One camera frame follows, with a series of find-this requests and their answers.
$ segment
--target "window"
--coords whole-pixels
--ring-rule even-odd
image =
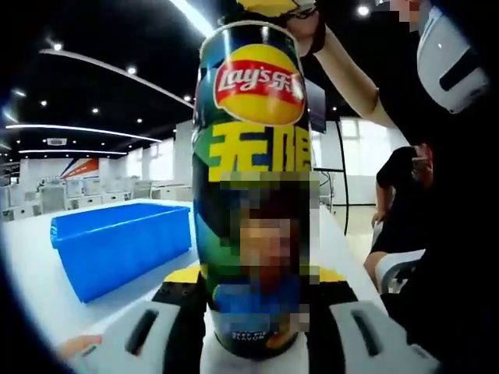
[[[311,132],[311,140],[312,140],[312,166],[315,168],[322,167],[322,149],[320,148],[320,137],[322,134],[317,131]]]
[[[126,176],[142,179],[142,148],[133,150],[126,157]]]
[[[149,178],[153,181],[173,180],[173,139],[153,144],[150,157]]]
[[[348,175],[376,175],[391,154],[388,130],[362,119],[342,119]]]
[[[350,119],[342,119],[342,137],[343,138],[357,138],[359,131],[357,122]]]

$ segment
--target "can lid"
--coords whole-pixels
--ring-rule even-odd
[[[204,52],[204,49],[207,45],[207,43],[209,43],[211,41],[211,39],[213,39],[214,37],[216,37],[217,35],[219,35],[220,33],[224,32],[225,30],[228,30],[228,29],[231,29],[233,27],[238,27],[238,26],[247,26],[247,25],[254,25],[254,26],[267,26],[267,27],[270,27],[274,30],[278,30],[278,31],[281,31],[282,33],[286,34],[286,36],[290,37],[291,40],[293,41],[293,44],[295,45],[295,50],[298,51],[299,50],[299,45],[298,45],[298,41],[296,40],[296,38],[289,32],[287,31],[286,29],[280,27],[280,26],[277,26],[277,25],[274,25],[273,23],[269,23],[269,22],[264,22],[264,21],[255,21],[255,20],[250,20],[250,21],[238,21],[238,22],[234,22],[234,23],[230,23],[228,25],[224,25],[222,27],[219,27],[218,29],[215,30],[215,32],[213,33],[213,35],[211,35],[210,37],[206,38],[205,41],[203,42],[203,44],[201,45],[201,48],[200,48],[200,57],[203,55],[203,52]]]

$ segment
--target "orange wall graphic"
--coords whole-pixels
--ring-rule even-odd
[[[76,166],[75,164],[72,166],[73,166],[73,168],[68,168],[67,170],[65,170],[63,175],[61,175],[62,179],[76,177],[77,175],[83,175],[86,173],[90,173],[92,171],[98,171],[99,170],[99,159],[98,158],[91,158],[79,166]]]

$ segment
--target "blue plastic tub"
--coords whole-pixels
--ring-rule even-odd
[[[189,251],[190,208],[137,203],[52,219],[51,242],[82,302]]]

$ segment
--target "ceiling light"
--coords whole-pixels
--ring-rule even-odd
[[[74,130],[74,131],[84,131],[84,132],[96,132],[98,134],[124,136],[126,138],[148,140],[150,142],[161,143],[162,140],[148,138],[146,136],[138,136],[132,134],[125,134],[124,132],[99,130],[99,129],[88,129],[87,127],[75,127],[75,126],[63,126],[63,125],[35,125],[35,124],[18,124],[18,125],[7,125],[6,129],[57,129],[57,130]]]
[[[26,97],[26,94],[21,90],[14,90],[14,94],[19,97]]]
[[[170,0],[174,6],[179,8],[180,12],[184,13],[187,19],[196,27],[205,37],[213,34],[213,27],[204,19],[204,17],[186,0]]]
[[[111,150],[55,150],[55,149],[50,149],[50,150],[20,150],[19,153],[64,153],[64,152],[70,152],[70,153],[99,153],[99,154],[117,154],[117,155],[123,155],[125,156],[127,153],[126,152],[114,152]]]
[[[132,74],[133,76],[137,74],[137,68],[135,66],[129,66],[128,68],[126,68],[126,71],[128,72],[128,74]]]
[[[370,9],[369,7],[365,6],[365,5],[360,5],[357,7],[357,14],[361,17],[367,17],[370,13]]]
[[[13,115],[11,115],[8,111],[4,110],[2,113],[3,113],[3,116],[5,118],[7,118],[9,121],[18,122],[17,118],[15,118]]]
[[[153,90],[161,92],[162,94],[164,94],[164,95],[172,98],[173,100],[178,101],[180,104],[184,104],[185,106],[194,109],[193,105],[187,104],[184,100],[182,100],[181,97],[178,97],[178,96],[174,95],[170,91],[165,90],[165,89],[163,89],[163,88],[161,88],[161,87],[159,87],[156,84],[153,84],[151,82],[147,82],[145,79],[142,79],[142,78],[140,78],[138,76],[132,76],[132,75],[128,74],[123,69],[116,68],[113,65],[106,64],[105,62],[96,60],[94,58],[90,58],[90,57],[87,57],[87,56],[83,56],[83,55],[79,55],[77,53],[72,53],[72,52],[67,52],[67,51],[57,52],[57,51],[54,51],[52,48],[50,48],[50,49],[42,49],[42,50],[38,51],[38,53],[43,54],[43,55],[64,56],[64,57],[67,57],[67,58],[72,58],[72,59],[75,59],[75,60],[83,61],[83,62],[86,62],[86,63],[91,64],[91,65],[99,66],[100,68],[103,68],[103,69],[106,69],[106,70],[110,70],[112,72],[115,72],[116,74],[119,74],[121,76],[126,76],[129,79],[135,80],[136,82],[138,82],[140,84],[143,84],[144,86],[148,86],[148,87],[152,88]]]

